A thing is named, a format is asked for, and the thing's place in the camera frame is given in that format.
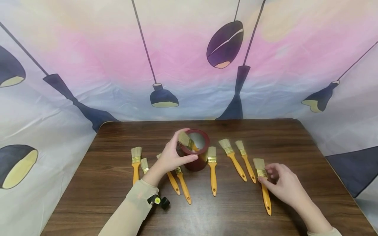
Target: beige sleeve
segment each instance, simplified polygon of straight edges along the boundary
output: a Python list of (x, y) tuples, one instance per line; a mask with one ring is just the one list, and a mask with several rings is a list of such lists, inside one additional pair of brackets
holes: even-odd
[(335, 228), (333, 228), (328, 233), (319, 233), (319, 234), (317, 234), (317, 233), (307, 232), (307, 234), (308, 234), (308, 236), (342, 236), (340, 234), (340, 232), (337, 229), (335, 229)]
[(157, 187), (143, 180), (137, 181), (125, 200), (106, 222), (99, 236), (135, 236), (152, 208), (147, 199), (158, 192)]

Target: yellow handle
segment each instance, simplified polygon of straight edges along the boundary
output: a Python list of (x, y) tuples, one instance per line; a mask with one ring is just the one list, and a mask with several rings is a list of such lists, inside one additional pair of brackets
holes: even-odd
[(178, 188), (178, 184), (175, 180), (175, 178), (173, 177), (172, 173), (171, 172), (167, 172), (167, 175), (168, 175), (168, 178), (169, 178), (169, 181), (173, 187), (173, 189), (176, 191), (177, 195), (180, 195), (180, 189)]
[(181, 187), (183, 188), (184, 196), (186, 198), (186, 201), (189, 203), (189, 205), (192, 204), (192, 199), (190, 198), (189, 190), (186, 186), (186, 183), (184, 181), (184, 177), (182, 173), (178, 173), (177, 177), (180, 179)]
[(132, 163), (131, 165), (134, 167), (134, 175), (133, 175), (133, 186), (134, 186), (135, 182), (139, 180), (139, 165), (140, 165), (140, 162)]
[(230, 153), (227, 155), (231, 160), (232, 162), (234, 163), (234, 166), (237, 170), (237, 172), (239, 173), (240, 177), (245, 181), (247, 182), (247, 177), (245, 176), (244, 174), (244, 171), (242, 169), (242, 167), (240, 166), (239, 162), (237, 162), (236, 158), (235, 158), (235, 153)]
[(195, 143), (193, 143), (193, 151), (200, 151), (197, 146), (195, 145)]
[(261, 187), (262, 187), (262, 197), (264, 199), (264, 205), (265, 205), (266, 212), (268, 213), (268, 215), (271, 216), (272, 215), (272, 206), (270, 204), (270, 197), (269, 197), (268, 189), (263, 184), (261, 184)]
[(248, 161), (248, 156), (243, 155), (242, 158), (244, 159), (245, 165), (247, 166), (248, 174), (251, 177), (252, 181), (256, 183), (256, 176), (255, 173), (253, 172), (253, 169), (251, 167), (251, 164)]
[(215, 166), (217, 163), (209, 163), (210, 166), (210, 179), (211, 179), (211, 191), (213, 196), (217, 195), (217, 177), (215, 175)]

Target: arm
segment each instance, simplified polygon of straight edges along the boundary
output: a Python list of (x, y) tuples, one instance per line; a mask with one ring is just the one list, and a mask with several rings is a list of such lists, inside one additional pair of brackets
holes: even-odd
[(273, 184), (264, 178), (259, 182), (276, 195), (281, 201), (293, 207), (307, 227), (309, 236), (341, 236), (324, 217), (320, 209), (308, 196), (298, 177), (283, 164), (269, 164), (265, 167), (268, 175), (277, 183)]
[(159, 192), (158, 188), (143, 179), (135, 183), (125, 200), (102, 228), (99, 236), (133, 236), (150, 212), (147, 199)]
[(182, 129), (175, 133), (160, 158), (131, 188), (125, 200), (106, 222), (98, 236), (135, 236), (138, 233), (142, 222), (152, 208), (147, 199), (159, 192), (157, 186), (164, 174), (198, 159), (197, 155), (179, 157), (176, 152), (178, 134), (187, 130)]

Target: yellow button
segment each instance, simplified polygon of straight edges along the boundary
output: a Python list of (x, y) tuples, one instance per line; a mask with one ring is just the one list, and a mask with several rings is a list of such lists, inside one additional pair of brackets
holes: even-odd
[(155, 203), (156, 203), (156, 204), (160, 204), (160, 198), (158, 198), (158, 197), (155, 198)]

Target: lamp cord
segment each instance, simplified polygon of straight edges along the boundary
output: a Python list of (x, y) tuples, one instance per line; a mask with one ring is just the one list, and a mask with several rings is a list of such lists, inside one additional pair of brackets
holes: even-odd
[(240, 0), (239, 0), (239, 2), (237, 3), (237, 8), (236, 8), (236, 13), (235, 13), (234, 21), (236, 21), (237, 11), (239, 10), (239, 4), (240, 4)]
[(28, 57), (39, 67), (39, 69), (45, 73), (46, 76), (49, 74), (43, 69), (43, 67), (34, 59), (34, 57), (24, 48), (24, 46), (13, 36), (13, 34), (0, 22), (0, 27), (13, 39), (13, 41), (28, 55)]
[(355, 63), (353, 63), (352, 66), (350, 66), (336, 81), (339, 81), (341, 79), (341, 77), (343, 77), (359, 60), (361, 60), (361, 58), (363, 58), (372, 48), (374, 48), (375, 45), (377, 45), (378, 41), (375, 42), (375, 44), (373, 46), (371, 46), (369, 48), (369, 50), (367, 50)]
[(152, 68), (152, 64), (151, 64), (150, 56), (149, 56), (149, 54), (148, 54), (148, 50), (147, 50), (147, 46), (146, 46), (146, 42), (145, 42), (145, 40), (144, 40), (144, 36), (143, 36), (143, 32), (142, 32), (141, 23), (139, 22), (138, 13), (136, 12), (135, 2), (134, 2), (134, 0), (131, 0), (131, 2), (133, 3), (134, 12), (135, 12), (135, 17), (136, 17), (136, 21), (138, 22), (139, 31), (140, 31), (141, 36), (142, 36), (142, 41), (143, 41), (144, 49), (145, 49), (146, 54), (147, 54), (148, 63), (150, 63), (150, 68), (151, 68), (151, 72), (152, 72), (153, 80), (155, 81), (155, 83), (157, 83), (157, 82), (156, 82), (156, 78), (155, 78), (155, 73), (153, 72), (153, 68)]
[(245, 58), (244, 58), (243, 66), (245, 66), (245, 63), (246, 63), (246, 61), (247, 61), (247, 57), (248, 57), (248, 54), (249, 54), (249, 50), (251, 49), (251, 44), (252, 44), (252, 41), (253, 41), (253, 37), (255, 36), (256, 28), (257, 28), (257, 25), (258, 25), (258, 23), (259, 23), (260, 16), (261, 16), (261, 13), (262, 13), (262, 10), (264, 9), (265, 1), (266, 1), (266, 0), (263, 0), (263, 1), (262, 1), (261, 8), (260, 8), (260, 13), (259, 13), (259, 16), (257, 17), (256, 24), (255, 24), (255, 28), (253, 29), (253, 32), (252, 32), (251, 40), (250, 40), (250, 42), (249, 42), (248, 49), (247, 49), (247, 53), (246, 53)]

